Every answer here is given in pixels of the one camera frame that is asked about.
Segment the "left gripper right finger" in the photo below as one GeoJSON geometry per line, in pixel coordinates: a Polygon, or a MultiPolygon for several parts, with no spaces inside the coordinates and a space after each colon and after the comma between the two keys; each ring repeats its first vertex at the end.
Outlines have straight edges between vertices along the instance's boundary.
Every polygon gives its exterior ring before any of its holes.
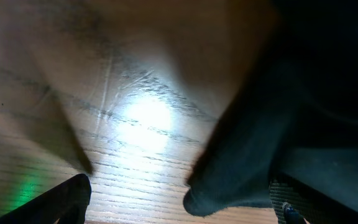
{"type": "Polygon", "coordinates": [[[272,168],[270,198],[279,218],[287,203],[310,223],[358,223],[358,149],[281,153],[272,168]]]}

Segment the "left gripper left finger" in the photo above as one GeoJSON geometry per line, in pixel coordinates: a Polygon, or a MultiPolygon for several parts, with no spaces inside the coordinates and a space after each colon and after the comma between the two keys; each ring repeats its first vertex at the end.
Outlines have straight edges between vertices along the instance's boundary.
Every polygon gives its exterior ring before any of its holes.
{"type": "Polygon", "coordinates": [[[77,174],[0,217],[0,224],[84,224],[91,198],[86,174],[77,174]]]}

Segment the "black athletic pants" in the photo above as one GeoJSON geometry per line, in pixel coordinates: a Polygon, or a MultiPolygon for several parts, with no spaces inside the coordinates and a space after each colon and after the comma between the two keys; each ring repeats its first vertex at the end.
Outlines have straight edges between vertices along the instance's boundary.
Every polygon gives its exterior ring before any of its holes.
{"type": "Polygon", "coordinates": [[[188,179],[191,215],[274,209],[272,168],[289,149],[358,149],[358,1],[273,5],[282,24],[188,179]]]}

